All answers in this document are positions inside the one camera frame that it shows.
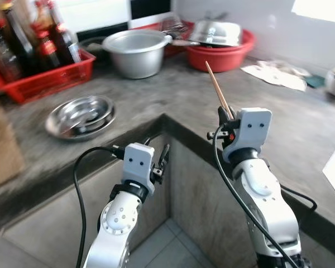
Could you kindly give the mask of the small red-label sauce bottle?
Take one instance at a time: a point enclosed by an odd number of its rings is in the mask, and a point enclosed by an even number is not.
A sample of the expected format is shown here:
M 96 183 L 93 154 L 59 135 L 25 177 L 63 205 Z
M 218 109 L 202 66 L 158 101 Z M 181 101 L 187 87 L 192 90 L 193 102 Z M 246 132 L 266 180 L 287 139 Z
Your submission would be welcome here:
M 39 54 L 44 69 L 48 71 L 61 67 L 57 49 L 50 39 L 48 31 L 45 29 L 37 29 L 36 34 L 39 39 Z

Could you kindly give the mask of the wooden chopstick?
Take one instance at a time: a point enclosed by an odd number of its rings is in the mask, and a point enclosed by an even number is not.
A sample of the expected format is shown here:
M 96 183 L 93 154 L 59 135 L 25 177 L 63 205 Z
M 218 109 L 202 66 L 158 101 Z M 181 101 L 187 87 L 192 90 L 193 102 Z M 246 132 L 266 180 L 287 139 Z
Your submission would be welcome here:
M 213 70 L 211 69 L 208 61 L 205 61 L 205 67 L 206 69 L 208 69 L 208 73 L 210 74 L 210 78 L 212 79 L 214 90 L 216 90 L 219 102 L 221 103 L 221 107 L 223 107 L 223 109 L 226 110 L 226 114 L 229 120 L 234 120 L 234 115 L 232 114 L 231 108 L 229 107 L 228 103 L 226 102 L 226 99 L 223 96 L 223 92 L 219 87 L 218 80 L 214 76 Z

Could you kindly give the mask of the domed steel lid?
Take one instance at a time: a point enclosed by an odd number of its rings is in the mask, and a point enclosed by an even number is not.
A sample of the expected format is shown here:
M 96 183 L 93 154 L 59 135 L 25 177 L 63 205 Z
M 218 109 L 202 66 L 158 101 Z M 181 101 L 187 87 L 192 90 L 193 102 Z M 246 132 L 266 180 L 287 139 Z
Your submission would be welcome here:
M 208 45 L 242 45 L 242 27 L 228 21 L 200 20 L 194 23 L 188 40 Z

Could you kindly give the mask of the large brown cardboard mat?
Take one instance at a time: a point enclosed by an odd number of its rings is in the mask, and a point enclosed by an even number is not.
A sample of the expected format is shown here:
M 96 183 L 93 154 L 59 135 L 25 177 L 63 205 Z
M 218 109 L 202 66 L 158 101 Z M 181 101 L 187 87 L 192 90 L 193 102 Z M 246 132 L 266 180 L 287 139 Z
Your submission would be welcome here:
M 17 176 L 24 166 L 15 132 L 0 105 L 0 186 Z

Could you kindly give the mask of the dark round bowl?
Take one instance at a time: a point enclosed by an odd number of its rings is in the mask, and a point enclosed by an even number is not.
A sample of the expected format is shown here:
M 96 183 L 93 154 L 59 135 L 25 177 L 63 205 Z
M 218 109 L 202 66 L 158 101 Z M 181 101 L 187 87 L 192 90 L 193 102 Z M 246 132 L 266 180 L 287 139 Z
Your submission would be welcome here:
M 103 48 L 103 41 L 106 36 L 96 36 L 85 39 L 79 43 L 80 47 L 96 58 L 106 56 L 107 52 Z

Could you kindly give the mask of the bright window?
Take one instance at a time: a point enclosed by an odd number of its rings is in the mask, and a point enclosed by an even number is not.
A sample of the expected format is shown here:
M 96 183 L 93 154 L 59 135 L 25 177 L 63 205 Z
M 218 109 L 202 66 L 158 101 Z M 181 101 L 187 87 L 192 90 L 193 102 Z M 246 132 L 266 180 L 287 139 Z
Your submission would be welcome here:
M 335 0 L 295 0 L 291 11 L 314 20 L 335 22 Z

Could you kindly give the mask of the aluminium cooking pot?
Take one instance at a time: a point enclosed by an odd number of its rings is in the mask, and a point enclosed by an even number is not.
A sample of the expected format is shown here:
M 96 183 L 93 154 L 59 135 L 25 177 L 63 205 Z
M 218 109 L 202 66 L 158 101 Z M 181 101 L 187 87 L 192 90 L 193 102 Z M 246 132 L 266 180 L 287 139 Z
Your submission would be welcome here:
M 143 79 L 160 71 L 164 48 L 172 40 L 172 36 L 154 29 L 130 29 L 106 37 L 103 49 L 122 76 Z

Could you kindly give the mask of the white crumpled cloth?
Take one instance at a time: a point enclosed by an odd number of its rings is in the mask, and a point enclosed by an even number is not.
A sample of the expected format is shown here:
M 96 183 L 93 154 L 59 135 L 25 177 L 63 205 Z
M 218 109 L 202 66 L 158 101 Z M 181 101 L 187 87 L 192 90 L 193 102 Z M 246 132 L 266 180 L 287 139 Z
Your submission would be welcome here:
M 283 86 L 297 91 L 305 91 L 305 78 L 311 73 L 285 61 L 257 61 L 255 65 L 241 67 L 241 70 L 275 86 Z

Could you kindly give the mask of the shallow steel plate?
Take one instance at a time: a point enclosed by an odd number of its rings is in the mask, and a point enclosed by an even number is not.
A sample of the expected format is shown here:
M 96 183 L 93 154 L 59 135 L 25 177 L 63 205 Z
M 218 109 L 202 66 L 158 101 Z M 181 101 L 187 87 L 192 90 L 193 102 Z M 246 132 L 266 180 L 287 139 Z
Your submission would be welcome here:
M 47 116 L 45 130 L 58 140 L 86 141 L 105 132 L 116 118 L 116 105 L 105 96 L 68 100 Z

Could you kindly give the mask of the amber bottle red cap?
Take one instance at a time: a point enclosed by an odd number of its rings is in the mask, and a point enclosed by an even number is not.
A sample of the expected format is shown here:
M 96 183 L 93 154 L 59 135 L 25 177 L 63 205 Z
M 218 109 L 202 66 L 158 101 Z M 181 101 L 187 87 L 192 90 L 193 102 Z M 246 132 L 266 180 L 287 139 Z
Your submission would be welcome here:
M 36 8 L 36 18 L 32 23 L 32 28 L 36 33 L 40 31 L 50 32 L 54 25 L 54 20 L 49 13 L 46 4 L 42 0 L 34 0 L 33 2 Z

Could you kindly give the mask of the red plastic basin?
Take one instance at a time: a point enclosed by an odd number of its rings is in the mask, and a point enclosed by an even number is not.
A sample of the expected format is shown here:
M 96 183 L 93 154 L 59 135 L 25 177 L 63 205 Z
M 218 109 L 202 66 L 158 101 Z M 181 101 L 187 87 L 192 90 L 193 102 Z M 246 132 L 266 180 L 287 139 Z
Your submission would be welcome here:
M 213 73 L 231 71 L 241 66 L 247 54 L 254 48 L 255 41 L 252 31 L 243 29 L 241 46 L 224 48 L 188 46 L 186 47 L 188 63 L 193 69 L 203 72 L 208 72 L 206 61 Z

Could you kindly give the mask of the green scouring pad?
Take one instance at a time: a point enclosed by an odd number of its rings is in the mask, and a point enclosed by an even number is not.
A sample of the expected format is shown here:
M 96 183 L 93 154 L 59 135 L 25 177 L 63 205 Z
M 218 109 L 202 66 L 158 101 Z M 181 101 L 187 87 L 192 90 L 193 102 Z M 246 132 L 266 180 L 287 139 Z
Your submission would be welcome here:
M 311 88 L 320 88 L 325 85 L 325 78 L 318 75 L 304 76 L 304 81 Z

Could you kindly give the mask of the dark bottle yellow cap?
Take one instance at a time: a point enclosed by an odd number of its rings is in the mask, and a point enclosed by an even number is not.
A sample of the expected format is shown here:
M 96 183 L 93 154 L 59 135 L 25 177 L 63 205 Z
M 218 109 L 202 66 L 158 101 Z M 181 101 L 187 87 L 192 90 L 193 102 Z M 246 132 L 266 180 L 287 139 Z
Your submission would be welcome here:
M 18 14 L 13 7 L 13 1 L 5 0 L 0 8 L 6 23 L 6 33 L 11 49 L 19 59 L 23 75 L 32 76 L 37 74 L 40 71 L 40 65 L 34 57 L 34 47 L 20 25 Z

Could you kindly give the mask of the dark bottle small red cap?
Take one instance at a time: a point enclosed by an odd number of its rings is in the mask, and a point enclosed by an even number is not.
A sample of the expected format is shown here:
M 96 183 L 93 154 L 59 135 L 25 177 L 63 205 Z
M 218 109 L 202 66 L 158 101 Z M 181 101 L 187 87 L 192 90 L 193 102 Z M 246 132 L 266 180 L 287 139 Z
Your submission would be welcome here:
M 22 78 L 17 56 L 4 38 L 5 21 L 0 18 L 0 74 L 4 81 L 14 82 Z

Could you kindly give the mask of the tall dark bottle red cap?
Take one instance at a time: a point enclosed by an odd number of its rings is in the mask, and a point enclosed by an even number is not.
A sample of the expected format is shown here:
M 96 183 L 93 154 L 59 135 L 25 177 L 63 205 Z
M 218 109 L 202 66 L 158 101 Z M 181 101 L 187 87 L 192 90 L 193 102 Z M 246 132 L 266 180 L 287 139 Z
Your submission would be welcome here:
M 46 8 L 52 20 L 50 36 L 58 50 L 58 56 L 63 65 L 80 63 L 80 49 L 75 43 L 70 31 L 65 27 L 64 21 L 53 0 L 45 0 Z

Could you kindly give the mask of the red plastic bottle basket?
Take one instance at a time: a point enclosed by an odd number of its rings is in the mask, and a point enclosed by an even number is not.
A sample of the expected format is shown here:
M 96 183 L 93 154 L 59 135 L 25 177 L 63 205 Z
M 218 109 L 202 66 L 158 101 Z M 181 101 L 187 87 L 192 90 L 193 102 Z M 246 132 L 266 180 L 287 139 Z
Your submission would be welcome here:
M 0 93 L 6 94 L 17 104 L 26 104 L 86 83 L 92 78 L 93 62 L 96 57 L 83 49 L 80 49 L 80 56 L 81 62 L 28 76 L 14 82 L 7 82 L 0 74 Z

